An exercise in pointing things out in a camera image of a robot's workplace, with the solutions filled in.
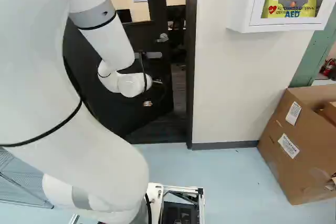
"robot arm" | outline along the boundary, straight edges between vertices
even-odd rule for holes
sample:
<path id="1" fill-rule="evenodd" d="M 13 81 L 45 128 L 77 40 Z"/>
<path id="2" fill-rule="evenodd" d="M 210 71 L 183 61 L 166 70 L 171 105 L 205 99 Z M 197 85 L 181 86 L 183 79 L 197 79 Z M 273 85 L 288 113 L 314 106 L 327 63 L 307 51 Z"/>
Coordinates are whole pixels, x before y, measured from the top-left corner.
<path id="1" fill-rule="evenodd" d="M 69 17 L 102 58 L 98 78 L 103 85 L 126 97 L 142 93 L 143 73 L 117 72 L 133 64 L 134 52 L 111 0 L 70 0 Z M 152 79 L 146 78 L 148 90 Z"/>
<path id="2" fill-rule="evenodd" d="M 110 0 L 2 0 L 2 10 L 0 146 L 48 174 L 43 186 L 52 201 L 106 223 L 130 223 L 148 186 L 147 164 L 82 104 L 61 51 L 70 16 L 101 55 L 102 76 L 110 71 L 121 90 L 116 71 L 134 54 Z"/>

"doorway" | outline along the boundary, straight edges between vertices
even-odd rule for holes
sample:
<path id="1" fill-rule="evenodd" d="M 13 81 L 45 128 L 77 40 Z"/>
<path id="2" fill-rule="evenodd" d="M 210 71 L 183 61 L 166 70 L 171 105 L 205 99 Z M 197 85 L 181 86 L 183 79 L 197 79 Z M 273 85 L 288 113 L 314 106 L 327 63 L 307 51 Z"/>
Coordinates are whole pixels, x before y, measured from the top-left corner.
<path id="1" fill-rule="evenodd" d="M 193 69 L 187 82 L 186 0 L 112 2 L 136 58 L 120 72 L 141 72 L 139 57 L 144 56 L 146 73 L 163 84 L 131 99 L 106 90 L 97 78 L 99 55 L 69 20 L 64 58 L 74 86 L 97 120 L 129 143 L 187 142 L 192 115 L 187 115 L 186 96 L 187 86 L 193 87 Z M 143 106 L 147 100 L 153 105 Z"/>

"computer monitor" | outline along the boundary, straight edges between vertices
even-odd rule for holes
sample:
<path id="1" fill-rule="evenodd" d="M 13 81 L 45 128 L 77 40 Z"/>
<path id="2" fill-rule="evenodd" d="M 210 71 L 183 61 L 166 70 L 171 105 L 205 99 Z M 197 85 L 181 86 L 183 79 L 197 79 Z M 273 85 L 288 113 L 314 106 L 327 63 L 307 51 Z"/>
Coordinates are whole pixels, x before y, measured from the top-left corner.
<path id="1" fill-rule="evenodd" d="M 118 16 L 120 18 L 120 21 L 122 23 L 131 23 L 132 22 L 131 11 L 129 9 L 117 10 L 117 14 L 118 14 Z"/>

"white label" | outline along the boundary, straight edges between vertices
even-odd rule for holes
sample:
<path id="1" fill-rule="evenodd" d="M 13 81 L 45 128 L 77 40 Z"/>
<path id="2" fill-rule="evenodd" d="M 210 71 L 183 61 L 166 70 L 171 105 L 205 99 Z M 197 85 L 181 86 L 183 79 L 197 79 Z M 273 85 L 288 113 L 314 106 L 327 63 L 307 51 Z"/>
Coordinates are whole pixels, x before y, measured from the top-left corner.
<path id="1" fill-rule="evenodd" d="M 295 158 L 300 150 L 289 140 L 288 136 L 284 133 L 278 140 L 278 143 L 284 148 L 285 152 L 291 157 Z"/>
<path id="2" fill-rule="evenodd" d="M 296 120 L 298 119 L 300 112 L 301 106 L 298 105 L 297 102 L 294 102 L 286 115 L 286 121 L 289 122 L 291 125 L 295 126 Z"/>

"green wall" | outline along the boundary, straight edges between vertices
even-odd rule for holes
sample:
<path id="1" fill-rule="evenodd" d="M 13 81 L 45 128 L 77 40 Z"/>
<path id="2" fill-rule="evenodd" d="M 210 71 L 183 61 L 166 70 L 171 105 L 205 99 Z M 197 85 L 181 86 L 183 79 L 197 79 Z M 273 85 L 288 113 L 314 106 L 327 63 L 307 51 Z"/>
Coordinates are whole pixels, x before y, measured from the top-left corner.
<path id="1" fill-rule="evenodd" d="M 302 61 L 290 83 L 290 87 L 310 86 L 336 41 L 336 7 L 323 31 L 315 31 Z"/>

